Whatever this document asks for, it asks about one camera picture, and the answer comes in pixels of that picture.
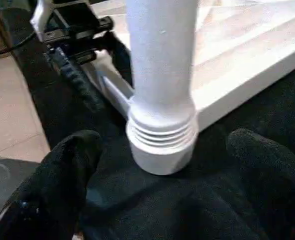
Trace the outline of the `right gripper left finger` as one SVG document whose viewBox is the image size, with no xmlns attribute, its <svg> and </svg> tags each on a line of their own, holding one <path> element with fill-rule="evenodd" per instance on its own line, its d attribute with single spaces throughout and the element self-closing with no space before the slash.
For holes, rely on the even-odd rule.
<svg viewBox="0 0 295 240">
<path fill-rule="evenodd" d="M 93 130 L 59 142 L 1 208 L 0 240 L 71 240 L 102 150 Z"/>
</svg>

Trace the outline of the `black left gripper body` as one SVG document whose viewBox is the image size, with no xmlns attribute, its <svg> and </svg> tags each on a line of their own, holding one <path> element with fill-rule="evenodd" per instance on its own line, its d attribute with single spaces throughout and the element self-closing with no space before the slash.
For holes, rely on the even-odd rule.
<svg viewBox="0 0 295 240">
<path fill-rule="evenodd" d="M 40 1 L 40 42 L 49 57 L 61 48 L 72 58 L 95 58 L 95 51 L 102 51 L 103 35 L 113 28 L 112 18 L 98 17 L 88 0 Z"/>
</svg>

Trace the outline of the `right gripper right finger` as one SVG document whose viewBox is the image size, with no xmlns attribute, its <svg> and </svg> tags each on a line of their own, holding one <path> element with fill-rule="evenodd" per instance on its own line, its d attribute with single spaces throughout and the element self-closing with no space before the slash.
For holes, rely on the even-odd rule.
<svg viewBox="0 0 295 240">
<path fill-rule="evenodd" d="M 229 134 L 226 150 L 268 237 L 295 240 L 295 154 L 244 128 Z"/>
</svg>

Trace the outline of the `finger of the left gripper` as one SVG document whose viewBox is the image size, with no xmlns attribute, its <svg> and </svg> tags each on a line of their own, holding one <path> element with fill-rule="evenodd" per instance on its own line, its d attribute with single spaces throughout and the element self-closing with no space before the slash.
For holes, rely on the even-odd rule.
<svg viewBox="0 0 295 240">
<path fill-rule="evenodd" d="M 52 68 L 72 88 L 73 92 L 92 112 L 105 109 L 105 101 L 102 94 L 91 83 L 76 60 L 66 55 L 62 48 L 57 47 L 50 53 Z"/>
<path fill-rule="evenodd" d="M 130 51 L 113 32 L 106 32 L 102 38 L 102 50 L 105 50 L 109 54 L 112 64 L 120 76 L 132 86 L 133 78 Z"/>
</svg>

